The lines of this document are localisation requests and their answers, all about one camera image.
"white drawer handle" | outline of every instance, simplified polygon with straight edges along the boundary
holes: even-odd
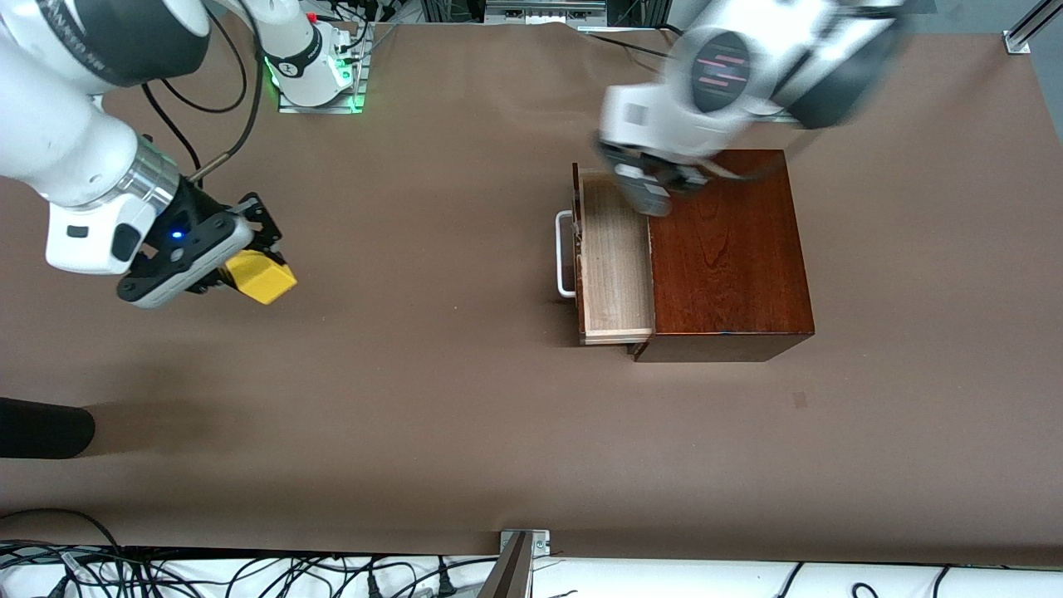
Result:
[[[572,218],[572,210],[571,209],[562,209],[562,210],[560,210],[560,211],[557,212],[557,216],[554,217],[554,240],[557,241],[555,243],[555,245],[554,245],[555,249],[557,250],[556,251],[557,252],[557,291],[561,293],[561,296],[564,296],[566,298],[572,298],[573,296],[576,295],[576,291],[575,290],[569,290],[568,288],[564,288],[564,277],[561,275],[561,219],[562,218]]]

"metal bar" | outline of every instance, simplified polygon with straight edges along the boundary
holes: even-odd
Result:
[[[526,598],[532,579],[532,552],[535,543],[532,532],[521,531],[506,543],[491,575],[476,598]]]
[[[1041,0],[1014,27],[1003,32],[1009,54],[1029,54],[1029,41],[1063,12],[1063,0]]]

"circular display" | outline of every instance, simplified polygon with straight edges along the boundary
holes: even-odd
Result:
[[[729,106],[749,83],[749,49],[733,32],[716,35],[697,52],[690,82],[697,109]]]

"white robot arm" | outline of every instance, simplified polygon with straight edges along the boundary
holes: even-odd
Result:
[[[657,81],[606,92],[598,149],[632,207],[667,215],[671,190],[704,184],[697,166],[760,115],[840,122],[898,51],[905,1],[710,2]]]
[[[348,32],[311,22],[298,0],[223,3],[254,19],[292,102],[325,103],[351,85]],[[257,198],[236,208],[214,201],[99,103],[116,87],[198,69],[209,27],[200,0],[0,0],[0,175],[50,202],[49,263],[130,270],[119,295],[139,307],[232,281],[219,268],[247,247],[283,264],[280,233]],[[148,258],[142,243],[162,256]]]

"black cylinder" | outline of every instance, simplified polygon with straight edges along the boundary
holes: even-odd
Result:
[[[81,408],[0,397],[0,458],[70,459],[95,433],[92,415]]]

